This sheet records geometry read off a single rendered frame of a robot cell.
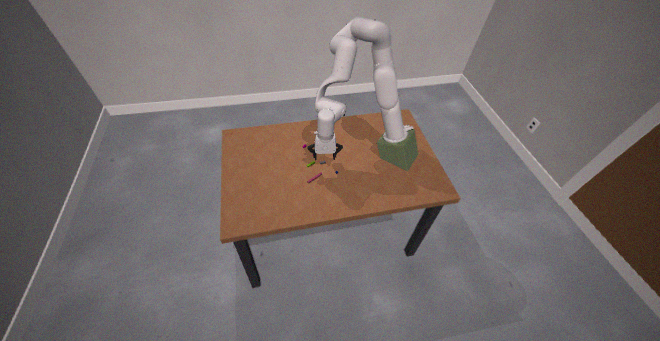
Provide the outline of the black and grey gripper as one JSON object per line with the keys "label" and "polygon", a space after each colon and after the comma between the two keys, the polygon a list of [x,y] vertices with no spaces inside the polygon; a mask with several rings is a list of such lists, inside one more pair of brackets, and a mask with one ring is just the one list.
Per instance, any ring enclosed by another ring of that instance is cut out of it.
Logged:
{"label": "black and grey gripper", "polygon": [[[315,147],[315,148],[314,148]],[[336,147],[338,147],[336,149]],[[312,149],[314,148],[314,149]],[[316,154],[332,154],[333,153],[333,160],[335,160],[336,154],[340,152],[340,150],[343,148],[342,145],[336,143],[336,137],[335,134],[331,140],[327,140],[325,142],[324,140],[321,140],[317,137],[315,137],[315,143],[307,146],[307,149],[313,154],[314,158],[317,158]]]}

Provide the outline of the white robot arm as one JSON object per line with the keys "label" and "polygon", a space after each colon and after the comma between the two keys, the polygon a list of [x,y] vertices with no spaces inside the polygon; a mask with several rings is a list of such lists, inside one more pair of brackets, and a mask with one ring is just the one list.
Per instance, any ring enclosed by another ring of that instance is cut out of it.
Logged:
{"label": "white robot arm", "polygon": [[334,124],[346,113],[347,107],[344,103],[326,98],[324,95],[329,85],[350,80],[358,39],[374,43],[371,48],[374,85],[385,128],[383,138],[389,143],[403,141],[408,136],[407,131],[413,129],[413,126],[403,125],[390,29],[383,22],[361,17],[351,20],[330,42],[330,51],[335,58],[331,75],[323,81],[317,91],[315,110],[318,112],[318,122],[314,134],[321,140],[331,140],[334,136]]}

